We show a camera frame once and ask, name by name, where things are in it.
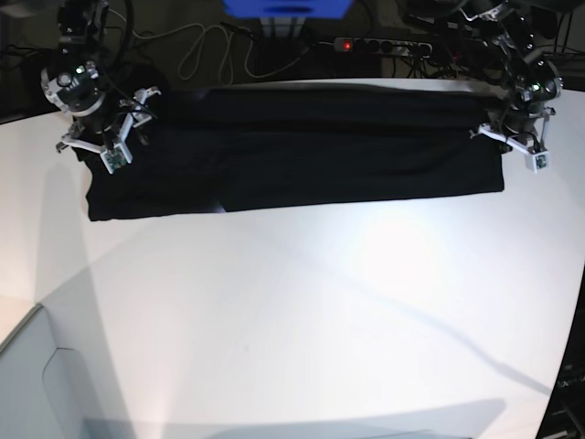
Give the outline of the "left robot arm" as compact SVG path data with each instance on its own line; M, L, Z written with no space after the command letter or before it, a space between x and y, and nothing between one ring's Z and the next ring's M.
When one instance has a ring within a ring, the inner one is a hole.
M490 123L488 132L503 136L505 145L525 147L529 155L546 151L549 119L555 115L549 103L563 88L556 67L537 47L525 19L508 1L465 1L462 20L486 25L482 41L494 48L504 67L501 88L504 108Z

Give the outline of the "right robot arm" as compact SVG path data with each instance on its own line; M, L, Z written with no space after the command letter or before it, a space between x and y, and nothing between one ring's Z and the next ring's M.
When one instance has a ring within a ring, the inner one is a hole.
M58 47L40 71L47 101L73 119L62 146L94 154L112 154L126 147L130 131L156 118L147 101L156 87L126 91L118 76L133 37L133 3L127 9L122 43L116 53L104 45L108 1L66 1L58 11Z

